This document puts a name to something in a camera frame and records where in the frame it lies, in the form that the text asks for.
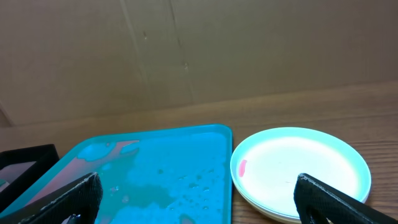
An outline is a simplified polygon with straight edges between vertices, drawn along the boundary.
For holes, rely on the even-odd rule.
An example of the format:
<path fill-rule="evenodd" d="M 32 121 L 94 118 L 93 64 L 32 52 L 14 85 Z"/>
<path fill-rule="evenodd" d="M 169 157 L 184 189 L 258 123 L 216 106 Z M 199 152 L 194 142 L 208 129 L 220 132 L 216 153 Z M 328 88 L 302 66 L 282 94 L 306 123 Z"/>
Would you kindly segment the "white plastic plate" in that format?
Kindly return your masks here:
<path fill-rule="evenodd" d="M 231 223 L 251 224 L 301 224 L 300 219 L 281 218 L 277 215 L 261 210 L 250 202 L 237 186 L 233 184 Z"/>

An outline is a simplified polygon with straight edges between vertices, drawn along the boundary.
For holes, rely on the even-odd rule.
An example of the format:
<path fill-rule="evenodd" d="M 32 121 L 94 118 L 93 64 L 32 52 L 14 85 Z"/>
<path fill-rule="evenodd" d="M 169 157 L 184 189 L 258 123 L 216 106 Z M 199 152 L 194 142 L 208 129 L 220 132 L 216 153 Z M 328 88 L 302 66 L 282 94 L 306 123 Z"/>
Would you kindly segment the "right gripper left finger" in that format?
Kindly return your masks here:
<path fill-rule="evenodd" d="M 2 217 L 1 224 L 94 224 L 102 198 L 100 177 L 92 172 Z"/>

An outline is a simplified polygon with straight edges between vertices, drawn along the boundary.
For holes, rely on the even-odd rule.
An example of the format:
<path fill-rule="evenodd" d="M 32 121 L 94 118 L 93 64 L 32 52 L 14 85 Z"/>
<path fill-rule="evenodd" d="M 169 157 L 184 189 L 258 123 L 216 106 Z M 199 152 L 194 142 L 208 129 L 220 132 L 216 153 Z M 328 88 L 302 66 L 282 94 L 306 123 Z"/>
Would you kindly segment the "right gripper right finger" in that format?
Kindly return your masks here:
<path fill-rule="evenodd" d="M 397 224 L 397 220 L 301 173 L 294 202 L 302 224 Z"/>

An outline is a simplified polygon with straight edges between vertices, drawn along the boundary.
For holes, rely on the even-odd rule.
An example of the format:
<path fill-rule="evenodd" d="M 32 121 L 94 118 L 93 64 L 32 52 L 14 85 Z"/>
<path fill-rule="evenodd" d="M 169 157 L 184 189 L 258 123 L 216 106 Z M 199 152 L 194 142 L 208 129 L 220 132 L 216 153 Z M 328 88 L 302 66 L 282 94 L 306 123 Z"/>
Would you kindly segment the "light blue plastic plate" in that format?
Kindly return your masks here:
<path fill-rule="evenodd" d="M 281 218 L 299 219 L 294 188 L 301 173 L 362 203 L 372 184 L 370 169 L 356 149 L 308 128 L 272 128 L 249 136 L 233 151 L 230 173 L 250 202 Z"/>

